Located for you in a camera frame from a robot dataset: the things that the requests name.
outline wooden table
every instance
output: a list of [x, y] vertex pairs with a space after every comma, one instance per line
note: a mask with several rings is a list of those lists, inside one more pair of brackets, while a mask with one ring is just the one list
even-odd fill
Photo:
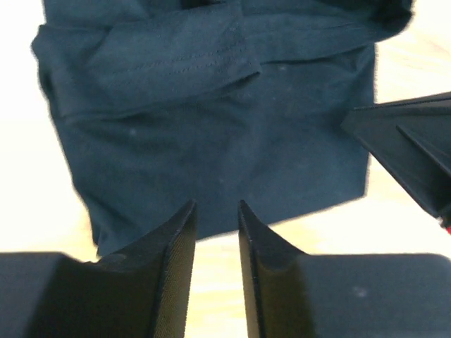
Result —
[[[89, 219], [72, 190], [29, 49], [42, 10], [38, 1], [25, 1], [0, 4], [0, 25], [5, 25], [0, 37], [9, 51], [0, 56], [9, 62], [0, 78], [0, 88], [9, 89], [0, 101], [0, 251], [63, 251], [94, 260]], [[381, 102], [451, 91], [451, 2], [418, 0], [415, 8], [418, 14], [409, 28], [378, 46]], [[19, 24], [24, 30], [12, 38], [9, 27]], [[273, 228], [311, 254], [433, 252], [451, 257], [451, 237], [375, 160], [364, 199]], [[200, 241], [186, 337], [246, 336], [237, 234]]]

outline navy fabric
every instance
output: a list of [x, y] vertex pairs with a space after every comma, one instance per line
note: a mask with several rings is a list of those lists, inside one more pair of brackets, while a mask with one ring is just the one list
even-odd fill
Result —
[[340, 129], [405, 0], [44, 0], [32, 48], [99, 254], [199, 202], [199, 238], [364, 194]]

